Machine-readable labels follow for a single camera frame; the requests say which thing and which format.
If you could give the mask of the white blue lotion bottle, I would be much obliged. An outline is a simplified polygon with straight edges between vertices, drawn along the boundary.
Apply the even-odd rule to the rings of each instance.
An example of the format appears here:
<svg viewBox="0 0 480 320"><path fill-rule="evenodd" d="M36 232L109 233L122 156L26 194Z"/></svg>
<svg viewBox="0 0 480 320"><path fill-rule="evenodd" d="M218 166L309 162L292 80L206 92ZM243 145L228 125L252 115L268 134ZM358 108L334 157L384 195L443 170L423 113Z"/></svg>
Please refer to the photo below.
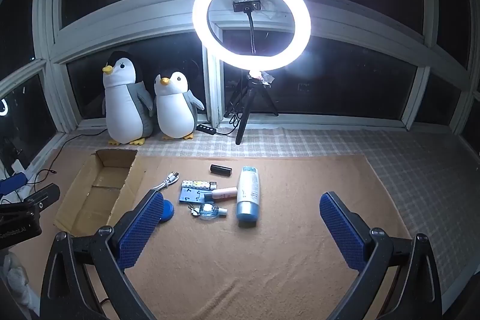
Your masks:
<svg viewBox="0 0 480 320"><path fill-rule="evenodd" d="M260 177L255 167L244 166L238 180L236 216L239 221L256 223L260 213Z"/></svg>

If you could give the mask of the patterned lighter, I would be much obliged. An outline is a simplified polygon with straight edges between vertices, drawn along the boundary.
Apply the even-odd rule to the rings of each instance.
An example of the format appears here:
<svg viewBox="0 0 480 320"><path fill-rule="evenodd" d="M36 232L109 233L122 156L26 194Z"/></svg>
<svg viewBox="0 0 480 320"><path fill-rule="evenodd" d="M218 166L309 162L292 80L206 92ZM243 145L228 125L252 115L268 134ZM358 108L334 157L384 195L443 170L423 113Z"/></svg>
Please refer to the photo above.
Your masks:
<svg viewBox="0 0 480 320"><path fill-rule="evenodd" d="M217 189L217 182L203 180L183 180L182 188L194 189L199 191L214 191Z"/></svg>

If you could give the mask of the pink cosmetic tube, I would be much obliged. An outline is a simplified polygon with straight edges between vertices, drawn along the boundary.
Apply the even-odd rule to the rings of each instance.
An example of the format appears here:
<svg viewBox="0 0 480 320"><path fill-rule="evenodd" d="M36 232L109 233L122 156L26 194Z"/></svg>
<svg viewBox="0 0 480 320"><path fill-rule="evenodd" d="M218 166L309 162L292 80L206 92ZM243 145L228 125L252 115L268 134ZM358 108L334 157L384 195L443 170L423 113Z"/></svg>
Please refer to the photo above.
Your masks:
<svg viewBox="0 0 480 320"><path fill-rule="evenodd" d="M238 189L236 187L231 188L217 188L204 193L204 200L210 202L212 200L222 200L236 198Z"/></svg>

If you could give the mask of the blue sanitizer bottle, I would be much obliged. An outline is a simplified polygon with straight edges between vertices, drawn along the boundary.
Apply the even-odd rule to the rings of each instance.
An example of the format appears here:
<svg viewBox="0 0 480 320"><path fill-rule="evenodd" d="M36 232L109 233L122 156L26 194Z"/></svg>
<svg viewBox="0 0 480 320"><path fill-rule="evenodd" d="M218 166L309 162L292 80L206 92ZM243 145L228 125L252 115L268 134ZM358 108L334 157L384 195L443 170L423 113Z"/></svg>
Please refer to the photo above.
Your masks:
<svg viewBox="0 0 480 320"><path fill-rule="evenodd" d="M228 210L225 208L220 208L214 204L202 204L199 207L199 218L204 220L212 220L216 218L224 218L228 214Z"/></svg>

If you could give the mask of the blue round tin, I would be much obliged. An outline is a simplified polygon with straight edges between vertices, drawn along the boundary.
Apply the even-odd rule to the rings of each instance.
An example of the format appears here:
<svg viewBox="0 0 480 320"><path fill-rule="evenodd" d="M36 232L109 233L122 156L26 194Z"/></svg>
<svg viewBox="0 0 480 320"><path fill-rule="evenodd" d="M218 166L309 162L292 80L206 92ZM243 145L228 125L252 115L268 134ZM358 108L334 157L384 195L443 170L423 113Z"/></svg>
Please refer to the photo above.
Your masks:
<svg viewBox="0 0 480 320"><path fill-rule="evenodd" d="M160 214L159 223L165 223L165 222L169 221L173 217L173 215L174 215L173 204L168 200L164 200L163 201L163 209L162 209L162 213Z"/></svg>

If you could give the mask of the small plush penguin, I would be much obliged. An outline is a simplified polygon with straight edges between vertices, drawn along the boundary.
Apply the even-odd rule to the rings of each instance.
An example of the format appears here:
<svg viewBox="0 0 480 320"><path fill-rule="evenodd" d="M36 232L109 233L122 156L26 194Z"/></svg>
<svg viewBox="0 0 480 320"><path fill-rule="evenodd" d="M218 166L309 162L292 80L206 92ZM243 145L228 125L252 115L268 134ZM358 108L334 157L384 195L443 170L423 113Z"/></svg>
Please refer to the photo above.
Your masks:
<svg viewBox="0 0 480 320"><path fill-rule="evenodd" d="M174 71L154 80L157 122L164 140L192 140L198 125L198 111L204 104L189 88L186 76Z"/></svg>

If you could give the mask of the large plush penguin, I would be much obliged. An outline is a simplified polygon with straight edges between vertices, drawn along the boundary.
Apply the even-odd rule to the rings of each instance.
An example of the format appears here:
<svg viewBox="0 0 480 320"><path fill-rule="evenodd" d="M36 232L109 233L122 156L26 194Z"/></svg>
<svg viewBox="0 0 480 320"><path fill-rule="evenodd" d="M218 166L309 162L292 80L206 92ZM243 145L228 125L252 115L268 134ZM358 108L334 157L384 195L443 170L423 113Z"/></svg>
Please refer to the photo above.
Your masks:
<svg viewBox="0 0 480 320"><path fill-rule="evenodd" d="M154 104L132 54L113 52L103 73L103 114L111 145L144 145L153 132Z"/></svg>

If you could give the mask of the checkered cloth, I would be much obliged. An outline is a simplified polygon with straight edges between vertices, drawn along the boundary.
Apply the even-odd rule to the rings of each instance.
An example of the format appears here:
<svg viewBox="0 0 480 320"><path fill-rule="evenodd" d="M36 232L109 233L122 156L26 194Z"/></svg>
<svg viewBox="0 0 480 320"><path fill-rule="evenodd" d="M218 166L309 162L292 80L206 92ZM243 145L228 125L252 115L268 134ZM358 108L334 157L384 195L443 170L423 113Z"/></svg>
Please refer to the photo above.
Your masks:
<svg viewBox="0 0 480 320"><path fill-rule="evenodd" d="M458 136L428 132L253 129L231 136L149 139L145 156L317 157L364 155L410 232L431 239L442 290L479 265L479 160Z"/></svg>

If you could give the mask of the black cylinder case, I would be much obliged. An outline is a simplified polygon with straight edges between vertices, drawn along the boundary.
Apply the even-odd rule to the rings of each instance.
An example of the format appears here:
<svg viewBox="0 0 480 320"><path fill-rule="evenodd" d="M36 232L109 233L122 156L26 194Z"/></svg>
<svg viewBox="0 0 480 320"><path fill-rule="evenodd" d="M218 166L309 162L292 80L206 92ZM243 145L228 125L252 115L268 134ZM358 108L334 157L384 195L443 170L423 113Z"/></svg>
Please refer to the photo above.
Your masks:
<svg viewBox="0 0 480 320"><path fill-rule="evenodd" d="M233 169L228 166L222 166L222 165L216 165L216 164L210 165L210 172L214 175L230 177L232 174L232 171Z"/></svg>

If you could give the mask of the blue phone stand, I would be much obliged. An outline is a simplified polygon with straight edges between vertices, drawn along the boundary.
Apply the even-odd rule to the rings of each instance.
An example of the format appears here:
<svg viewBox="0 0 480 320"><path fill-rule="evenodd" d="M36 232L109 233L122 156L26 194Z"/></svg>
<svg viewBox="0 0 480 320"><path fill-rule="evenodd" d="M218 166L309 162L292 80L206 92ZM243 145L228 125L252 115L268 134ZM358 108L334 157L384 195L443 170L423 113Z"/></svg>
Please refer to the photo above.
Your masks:
<svg viewBox="0 0 480 320"><path fill-rule="evenodd" d="M179 202L190 204L202 204L205 202L205 194L208 190L182 187L179 195Z"/></svg>

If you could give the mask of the cardboard box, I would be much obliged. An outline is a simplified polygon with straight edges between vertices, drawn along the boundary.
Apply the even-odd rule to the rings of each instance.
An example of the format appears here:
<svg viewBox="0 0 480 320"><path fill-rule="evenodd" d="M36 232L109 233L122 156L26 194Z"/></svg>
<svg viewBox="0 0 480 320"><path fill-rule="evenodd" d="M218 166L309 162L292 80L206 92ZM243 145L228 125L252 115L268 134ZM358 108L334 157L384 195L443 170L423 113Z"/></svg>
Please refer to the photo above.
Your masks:
<svg viewBox="0 0 480 320"><path fill-rule="evenodd" d="M145 170L133 149L99 149L78 172L55 215L59 230L93 235L137 204Z"/></svg>

